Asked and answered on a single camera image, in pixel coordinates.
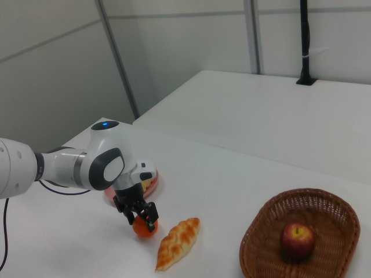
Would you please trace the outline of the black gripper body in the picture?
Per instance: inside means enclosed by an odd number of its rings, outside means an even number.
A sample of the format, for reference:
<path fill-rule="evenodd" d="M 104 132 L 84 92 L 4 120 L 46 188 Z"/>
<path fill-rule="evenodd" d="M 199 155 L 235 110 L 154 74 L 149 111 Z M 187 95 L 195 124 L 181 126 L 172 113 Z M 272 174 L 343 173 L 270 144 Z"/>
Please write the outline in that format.
<path fill-rule="evenodd" d="M 114 192 L 115 196 L 112 199 L 118 210 L 124 210 L 125 207 L 133 207 L 144 202 L 142 185 L 133 185 L 121 190 L 115 189 Z"/>

